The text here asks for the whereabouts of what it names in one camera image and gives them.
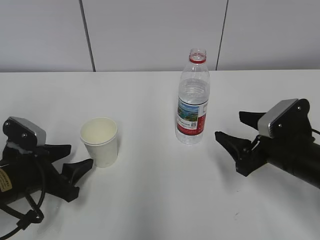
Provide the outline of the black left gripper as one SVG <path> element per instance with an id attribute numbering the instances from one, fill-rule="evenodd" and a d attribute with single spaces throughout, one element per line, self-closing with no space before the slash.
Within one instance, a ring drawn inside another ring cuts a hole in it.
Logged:
<path id="1" fill-rule="evenodd" d="M 57 171 L 53 163 L 71 154 L 70 144 L 45 144 L 34 150 L 14 149 L 6 146 L 2 152 L 2 170 L 7 174 L 12 188 L 2 192 L 3 202 L 14 202 L 24 197 L 29 190 L 34 193 L 43 185 L 43 170 L 45 192 L 52 194 L 59 187 L 68 184 L 74 186 L 94 164 L 92 158 L 75 163 L 64 163 L 62 174 Z"/>

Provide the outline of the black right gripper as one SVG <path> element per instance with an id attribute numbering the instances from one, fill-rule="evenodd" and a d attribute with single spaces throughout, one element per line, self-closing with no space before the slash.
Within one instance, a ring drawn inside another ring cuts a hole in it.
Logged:
<path id="1" fill-rule="evenodd" d="M 265 112 L 240 111 L 239 120 L 261 131 L 266 126 L 261 120 L 264 115 Z M 296 177 L 315 176 L 315 139 L 312 136 L 280 139 L 261 136 L 257 146 L 250 149 L 251 141 L 248 139 L 222 131 L 216 131 L 214 135 L 215 140 L 236 160 L 236 171 L 245 177 L 267 163 Z"/>

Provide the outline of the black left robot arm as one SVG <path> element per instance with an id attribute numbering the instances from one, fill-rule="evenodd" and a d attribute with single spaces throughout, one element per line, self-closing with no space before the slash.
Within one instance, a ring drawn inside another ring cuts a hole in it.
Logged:
<path id="1" fill-rule="evenodd" d="M 44 191 L 67 202 L 79 196 L 80 188 L 76 183 L 89 172 L 94 160 L 89 158 L 75 163 L 64 163 L 58 172 L 53 163 L 67 157 L 72 146 L 48 145 L 34 150 L 6 146 L 0 161 L 0 201 L 12 203 L 24 197 L 24 193 Z"/>

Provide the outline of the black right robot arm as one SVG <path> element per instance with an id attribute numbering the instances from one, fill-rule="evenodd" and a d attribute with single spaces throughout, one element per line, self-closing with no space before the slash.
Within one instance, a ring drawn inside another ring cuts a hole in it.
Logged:
<path id="1" fill-rule="evenodd" d="M 239 112 L 241 122 L 256 129 L 275 128 L 282 135 L 258 134 L 253 141 L 214 133 L 216 141 L 230 154 L 235 170 L 247 177 L 265 164 L 271 164 L 315 187 L 320 186 L 320 146 L 312 136 L 306 113 Z"/>

